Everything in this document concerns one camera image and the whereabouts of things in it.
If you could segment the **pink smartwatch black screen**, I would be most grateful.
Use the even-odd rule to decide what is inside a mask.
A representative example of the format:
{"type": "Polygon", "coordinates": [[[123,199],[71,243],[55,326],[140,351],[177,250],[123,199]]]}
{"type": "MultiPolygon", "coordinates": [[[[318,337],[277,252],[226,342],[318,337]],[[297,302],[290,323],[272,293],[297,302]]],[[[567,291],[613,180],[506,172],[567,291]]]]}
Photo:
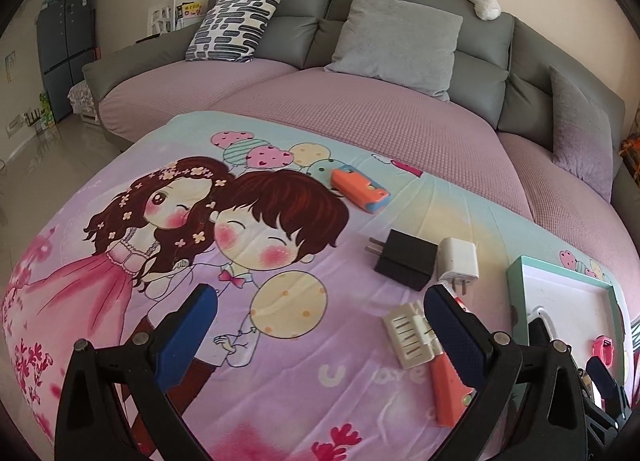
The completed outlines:
{"type": "Polygon", "coordinates": [[[600,359],[606,369],[611,369],[614,363],[615,346],[610,337],[598,335],[591,345],[591,356],[600,359]]]}

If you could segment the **teal shallow box tray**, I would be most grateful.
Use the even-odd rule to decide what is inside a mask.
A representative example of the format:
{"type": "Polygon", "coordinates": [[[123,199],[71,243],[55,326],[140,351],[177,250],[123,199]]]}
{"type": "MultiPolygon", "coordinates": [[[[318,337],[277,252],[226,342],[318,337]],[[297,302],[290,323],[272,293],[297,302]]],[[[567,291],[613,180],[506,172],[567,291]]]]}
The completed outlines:
{"type": "Polygon", "coordinates": [[[527,316],[541,305],[548,311],[558,339],[573,348],[578,366],[585,366],[593,340],[603,334],[615,346],[612,376],[621,385],[630,380],[630,321],[619,288],[526,255],[508,267],[506,281],[516,342],[528,344],[527,316]]]}

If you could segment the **cream plastic hair clip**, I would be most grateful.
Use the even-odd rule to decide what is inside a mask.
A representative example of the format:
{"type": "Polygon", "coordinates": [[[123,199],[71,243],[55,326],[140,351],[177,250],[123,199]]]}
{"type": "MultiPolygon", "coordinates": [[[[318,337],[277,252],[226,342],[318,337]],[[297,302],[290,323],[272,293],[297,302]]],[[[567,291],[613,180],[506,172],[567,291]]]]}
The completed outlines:
{"type": "Polygon", "coordinates": [[[421,303],[398,306],[383,317],[383,322],[402,369],[410,370],[431,363],[444,354],[442,344],[425,318],[421,303]]]}

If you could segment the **large orange blue toy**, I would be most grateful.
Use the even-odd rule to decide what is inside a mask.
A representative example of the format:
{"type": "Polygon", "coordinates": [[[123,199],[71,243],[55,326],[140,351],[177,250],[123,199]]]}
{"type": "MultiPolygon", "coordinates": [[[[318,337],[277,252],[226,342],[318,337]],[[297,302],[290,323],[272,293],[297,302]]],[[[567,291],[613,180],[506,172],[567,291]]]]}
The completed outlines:
{"type": "Polygon", "coordinates": [[[454,427],[474,396],[474,389],[462,383],[445,353],[430,363],[436,421],[443,427],[454,427]]]}

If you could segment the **white power adapter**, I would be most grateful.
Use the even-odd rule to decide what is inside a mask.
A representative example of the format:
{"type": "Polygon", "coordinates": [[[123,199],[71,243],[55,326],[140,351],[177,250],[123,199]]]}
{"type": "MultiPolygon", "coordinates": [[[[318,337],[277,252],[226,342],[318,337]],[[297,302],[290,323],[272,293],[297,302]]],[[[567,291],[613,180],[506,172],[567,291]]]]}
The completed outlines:
{"type": "Polygon", "coordinates": [[[436,255],[437,280],[465,295],[469,286],[480,278],[476,244],[454,237],[440,241],[436,255]]]}

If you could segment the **black power adapter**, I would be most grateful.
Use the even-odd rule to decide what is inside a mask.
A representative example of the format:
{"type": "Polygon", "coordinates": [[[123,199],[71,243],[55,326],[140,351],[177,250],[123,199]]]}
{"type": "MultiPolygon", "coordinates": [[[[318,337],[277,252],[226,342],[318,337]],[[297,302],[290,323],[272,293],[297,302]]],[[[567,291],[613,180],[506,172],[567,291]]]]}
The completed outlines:
{"type": "Polygon", "coordinates": [[[377,273],[420,292],[433,276],[438,245],[390,229],[385,241],[370,237],[366,250],[378,257],[377,273]]]}

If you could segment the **small orange blue toy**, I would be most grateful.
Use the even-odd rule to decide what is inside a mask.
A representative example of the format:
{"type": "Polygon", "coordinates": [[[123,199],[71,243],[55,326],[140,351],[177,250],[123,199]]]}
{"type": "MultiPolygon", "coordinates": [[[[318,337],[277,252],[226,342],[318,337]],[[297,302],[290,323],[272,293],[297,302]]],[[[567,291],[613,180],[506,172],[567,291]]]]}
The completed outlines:
{"type": "Polygon", "coordinates": [[[352,166],[333,170],[331,186],[359,209],[371,214],[385,208],[392,199],[388,190],[352,166]]]}

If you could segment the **white smartwatch black screen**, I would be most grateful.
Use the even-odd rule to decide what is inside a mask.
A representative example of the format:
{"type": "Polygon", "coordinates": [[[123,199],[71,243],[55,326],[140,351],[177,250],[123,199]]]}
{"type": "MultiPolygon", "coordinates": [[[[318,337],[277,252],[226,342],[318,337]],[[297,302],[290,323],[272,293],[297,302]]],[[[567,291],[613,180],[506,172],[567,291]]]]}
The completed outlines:
{"type": "Polygon", "coordinates": [[[552,319],[548,311],[546,311],[544,307],[541,305],[534,307],[527,316],[528,323],[531,323],[536,319],[541,320],[542,324],[544,325],[544,328],[546,328],[550,334],[554,333],[554,325],[553,325],[552,319]]]}

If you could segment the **grey lilac pillow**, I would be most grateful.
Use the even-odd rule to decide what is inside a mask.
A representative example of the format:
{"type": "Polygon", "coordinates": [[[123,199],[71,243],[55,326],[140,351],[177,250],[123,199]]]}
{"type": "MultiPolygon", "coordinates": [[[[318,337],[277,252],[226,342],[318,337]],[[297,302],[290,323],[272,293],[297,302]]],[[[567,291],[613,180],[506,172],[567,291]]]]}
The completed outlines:
{"type": "Polygon", "coordinates": [[[553,163],[611,201],[614,158],[606,113],[572,81],[549,68],[552,87],[553,163]]]}

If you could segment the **orange bag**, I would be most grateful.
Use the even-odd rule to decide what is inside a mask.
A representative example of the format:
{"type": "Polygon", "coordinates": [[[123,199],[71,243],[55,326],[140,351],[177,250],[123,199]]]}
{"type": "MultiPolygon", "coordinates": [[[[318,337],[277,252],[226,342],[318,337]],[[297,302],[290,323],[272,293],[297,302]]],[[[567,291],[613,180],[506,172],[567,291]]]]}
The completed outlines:
{"type": "Polygon", "coordinates": [[[640,161],[639,134],[630,135],[620,143],[620,158],[622,158],[631,169],[638,169],[640,161]]]}

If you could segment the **pink sofa cover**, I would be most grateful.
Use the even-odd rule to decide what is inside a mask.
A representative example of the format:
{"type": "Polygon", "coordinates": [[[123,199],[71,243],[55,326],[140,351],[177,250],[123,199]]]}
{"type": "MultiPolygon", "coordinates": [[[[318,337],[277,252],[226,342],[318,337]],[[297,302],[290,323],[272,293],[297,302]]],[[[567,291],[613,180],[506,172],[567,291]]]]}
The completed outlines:
{"type": "Polygon", "coordinates": [[[639,303],[639,256],[623,218],[550,152],[482,118],[393,84],[283,62],[173,62],[85,78],[107,131],[134,142],[177,114],[218,110],[278,122],[395,158],[495,201],[611,270],[639,303]]]}

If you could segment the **light grey square pillow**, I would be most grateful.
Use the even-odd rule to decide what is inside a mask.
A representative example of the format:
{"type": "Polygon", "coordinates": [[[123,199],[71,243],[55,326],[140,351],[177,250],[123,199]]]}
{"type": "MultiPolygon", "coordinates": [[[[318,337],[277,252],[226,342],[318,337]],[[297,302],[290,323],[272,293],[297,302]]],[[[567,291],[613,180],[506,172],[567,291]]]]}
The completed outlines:
{"type": "Polygon", "coordinates": [[[401,0],[352,0],[326,70],[410,88],[447,103],[463,18],[401,0]]]}

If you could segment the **black white patterned pillow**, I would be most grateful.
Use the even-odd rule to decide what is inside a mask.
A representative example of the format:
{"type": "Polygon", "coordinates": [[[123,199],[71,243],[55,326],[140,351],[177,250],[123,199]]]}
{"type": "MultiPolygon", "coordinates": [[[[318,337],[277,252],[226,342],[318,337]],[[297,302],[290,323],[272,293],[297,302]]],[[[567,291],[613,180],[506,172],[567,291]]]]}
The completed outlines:
{"type": "Polygon", "coordinates": [[[186,49],[187,62],[249,62],[281,0],[217,0],[186,49]]]}

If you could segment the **magazines behind sofa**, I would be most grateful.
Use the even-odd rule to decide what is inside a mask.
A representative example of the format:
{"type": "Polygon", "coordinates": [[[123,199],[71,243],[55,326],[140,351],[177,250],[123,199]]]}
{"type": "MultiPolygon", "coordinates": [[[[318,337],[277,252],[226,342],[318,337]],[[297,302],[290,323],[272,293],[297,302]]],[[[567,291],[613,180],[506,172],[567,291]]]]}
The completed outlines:
{"type": "Polygon", "coordinates": [[[190,26],[198,26],[204,18],[204,5],[201,2],[182,2],[170,0],[148,9],[146,35],[159,36],[181,30],[190,26]]]}

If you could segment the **dark grey cabinet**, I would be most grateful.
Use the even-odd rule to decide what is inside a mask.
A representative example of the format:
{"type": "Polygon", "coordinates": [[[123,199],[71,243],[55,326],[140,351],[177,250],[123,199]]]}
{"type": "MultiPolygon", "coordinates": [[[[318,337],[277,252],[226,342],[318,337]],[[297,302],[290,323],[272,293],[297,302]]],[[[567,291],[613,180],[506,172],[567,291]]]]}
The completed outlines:
{"type": "Polygon", "coordinates": [[[72,113],[67,95],[84,80],[82,67],[96,60],[95,23],[92,0],[52,0],[37,17],[40,72],[55,123],[72,113]]]}

